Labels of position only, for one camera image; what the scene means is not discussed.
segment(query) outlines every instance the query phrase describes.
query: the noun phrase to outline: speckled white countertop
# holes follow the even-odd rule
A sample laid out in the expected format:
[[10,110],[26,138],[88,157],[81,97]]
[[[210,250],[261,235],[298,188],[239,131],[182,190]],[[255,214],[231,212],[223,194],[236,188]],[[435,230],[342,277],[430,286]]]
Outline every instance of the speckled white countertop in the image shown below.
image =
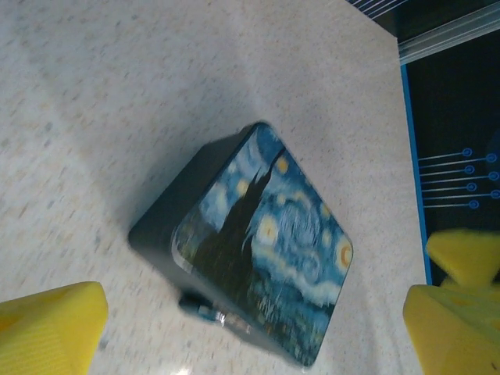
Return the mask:
[[423,283],[396,40],[344,0],[0,2],[0,300],[98,280],[90,374],[300,373],[183,316],[130,225],[204,143],[270,121],[355,255],[310,374],[414,374]]

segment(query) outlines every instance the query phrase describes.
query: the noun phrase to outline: swirling sky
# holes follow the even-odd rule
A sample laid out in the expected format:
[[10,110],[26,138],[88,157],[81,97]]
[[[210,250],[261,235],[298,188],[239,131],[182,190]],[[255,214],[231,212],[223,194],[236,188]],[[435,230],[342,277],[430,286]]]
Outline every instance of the swirling sky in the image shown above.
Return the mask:
[[[220,230],[230,207],[256,174],[267,172],[282,147],[269,127],[258,127],[201,201],[204,219]],[[295,286],[315,305],[337,301],[351,245],[288,152],[273,168],[250,235],[254,266],[279,284]]]

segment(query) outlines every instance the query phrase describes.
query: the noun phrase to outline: painted lid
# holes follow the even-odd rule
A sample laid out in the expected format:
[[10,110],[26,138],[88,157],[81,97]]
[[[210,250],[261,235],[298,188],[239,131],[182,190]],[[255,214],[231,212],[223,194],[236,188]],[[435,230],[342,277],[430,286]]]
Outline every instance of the painted lid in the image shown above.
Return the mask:
[[252,128],[177,227],[173,248],[253,327],[314,363],[352,245],[273,128]]

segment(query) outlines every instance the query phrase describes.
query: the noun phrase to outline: box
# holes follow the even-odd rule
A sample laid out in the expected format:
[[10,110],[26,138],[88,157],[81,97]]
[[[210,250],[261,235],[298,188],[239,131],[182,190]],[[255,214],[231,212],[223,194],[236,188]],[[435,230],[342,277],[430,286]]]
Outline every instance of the box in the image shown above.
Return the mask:
[[266,123],[207,144],[129,234],[183,293],[252,329],[242,340],[311,366],[352,245]]

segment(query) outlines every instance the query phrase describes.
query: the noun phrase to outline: black panel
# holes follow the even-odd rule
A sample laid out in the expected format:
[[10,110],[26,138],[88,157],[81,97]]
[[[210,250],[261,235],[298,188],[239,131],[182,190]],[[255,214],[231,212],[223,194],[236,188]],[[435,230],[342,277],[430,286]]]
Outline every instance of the black panel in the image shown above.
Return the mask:
[[407,41],[496,0],[349,0],[385,30]]
[[500,230],[499,45],[496,31],[407,65],[427,235]]

